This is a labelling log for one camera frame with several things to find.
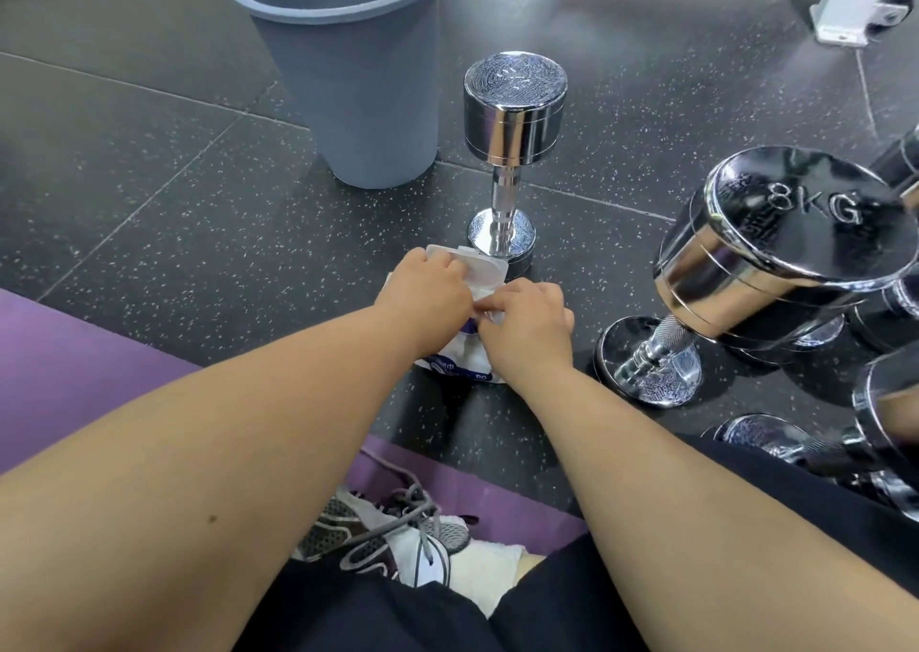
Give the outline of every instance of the gray bucket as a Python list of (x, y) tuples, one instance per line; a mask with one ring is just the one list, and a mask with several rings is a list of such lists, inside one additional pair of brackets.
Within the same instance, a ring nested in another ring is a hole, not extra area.
[(235, 0), (342, 182), (414, 180), (437, 154), (437, 0)]

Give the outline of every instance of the sneaker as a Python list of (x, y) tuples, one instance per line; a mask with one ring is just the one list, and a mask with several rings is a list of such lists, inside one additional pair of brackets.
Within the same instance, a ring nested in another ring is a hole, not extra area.
[(394, 472), (404, 487), (373, 504), (340, 485), (292, 557), (308, 563), (337, 560), (343, 571), (382, 575), (410, 587), (449, 586), (450, 557), (470, 542), (466, 521), (441, 515), (412, 473), (361, 451)]

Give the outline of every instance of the purple yoga mat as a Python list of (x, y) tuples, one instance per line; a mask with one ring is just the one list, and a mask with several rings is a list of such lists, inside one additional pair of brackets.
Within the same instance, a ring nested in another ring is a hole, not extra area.
[[(0, 473), (119, 405), (197, 367), (0, 290)], [(550, 553), (586, 532), (580, 518), (381, 438), (364, 447), (413, 472), (445, 514), (479, 517), (477, 538)], [(359, 455), (347, 483), (376, 497), (399, 486)]]

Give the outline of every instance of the forearm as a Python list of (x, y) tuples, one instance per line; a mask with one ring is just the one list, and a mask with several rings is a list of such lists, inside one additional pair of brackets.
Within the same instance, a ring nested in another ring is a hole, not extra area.
[(410, 367), (395, 328), (365, 309), (286, 337), (0, 478), (0, 646), (6, 627), (43, 649), (166, 647), (184, 622), (197, 649), (232, 646)]
[(913, 597), (599, 383), (518, 390), (654, 652), (919, 648)]

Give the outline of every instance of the hand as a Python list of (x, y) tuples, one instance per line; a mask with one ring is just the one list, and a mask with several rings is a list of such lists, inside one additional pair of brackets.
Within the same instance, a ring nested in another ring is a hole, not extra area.
[[(475, 310), (488, 360), (514, 390), (543, 371), (572, 367), (574, 314), (557, 284), (514, 280), (479, 299)], [(504, 321), (493, 323), (488, 311), (504, 311)]]
[(374, 308), (400, 321), (415, 359), (440, 352), (472, 313), (467, 267), (450, 253), (431, 259), (417, 247), (403, 258), (377, 297)]

